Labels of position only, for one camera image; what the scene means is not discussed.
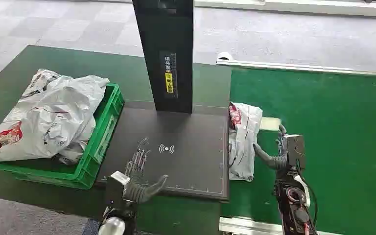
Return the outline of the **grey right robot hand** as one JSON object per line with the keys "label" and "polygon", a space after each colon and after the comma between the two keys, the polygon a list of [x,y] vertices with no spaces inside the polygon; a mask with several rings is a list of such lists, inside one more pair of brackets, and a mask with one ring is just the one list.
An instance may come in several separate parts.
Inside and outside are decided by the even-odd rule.
{"label": "grey right robot hand", "polygon": [[257,143],[253,144],[253,149],[255,154],[271,169],[281,170],[286,168],[287,165],[287,140],[286,140],[286,129],[283,125],[279,125],[279,137],[277,139],[278,143],[278,156],[270,156],[267,154]]}

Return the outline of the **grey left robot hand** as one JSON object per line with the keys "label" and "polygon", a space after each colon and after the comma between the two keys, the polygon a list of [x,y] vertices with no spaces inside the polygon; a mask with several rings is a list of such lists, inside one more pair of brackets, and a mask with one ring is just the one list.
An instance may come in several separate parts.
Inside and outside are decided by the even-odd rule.
{"label": "grey left robot hand", "polygon": [[129,183],[125,186],[123,198],[138,204],[147,202],[150,198],[158,194],[165,186],[168,175],[162,175],[158,181],[150,186],[143,181],[144,167],[150,149],[148,138],[142,139],[133,153],[132,158],[126,164],[125,175],[130,178]]}

